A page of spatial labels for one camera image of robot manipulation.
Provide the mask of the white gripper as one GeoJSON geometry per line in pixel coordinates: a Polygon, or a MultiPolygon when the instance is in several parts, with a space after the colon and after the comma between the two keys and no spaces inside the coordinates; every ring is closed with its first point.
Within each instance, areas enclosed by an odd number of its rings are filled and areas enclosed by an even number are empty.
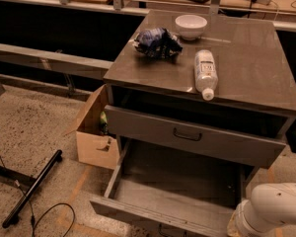
{"type": "Polygon", "coordinates": [[[268,224],[248,199],[237,205],[227,225],[228,237],[265,237],[268,232],[268,224]]]}

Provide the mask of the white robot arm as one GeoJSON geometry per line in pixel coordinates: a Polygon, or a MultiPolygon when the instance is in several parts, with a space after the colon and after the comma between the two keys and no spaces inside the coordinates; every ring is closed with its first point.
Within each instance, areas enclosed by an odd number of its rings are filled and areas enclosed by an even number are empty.
{"type": "Polygon", "coordinates": [[[229,237],[266,237],[273,229],[296,225],[296,183],[261,184],[236,207],[229,237]]]}

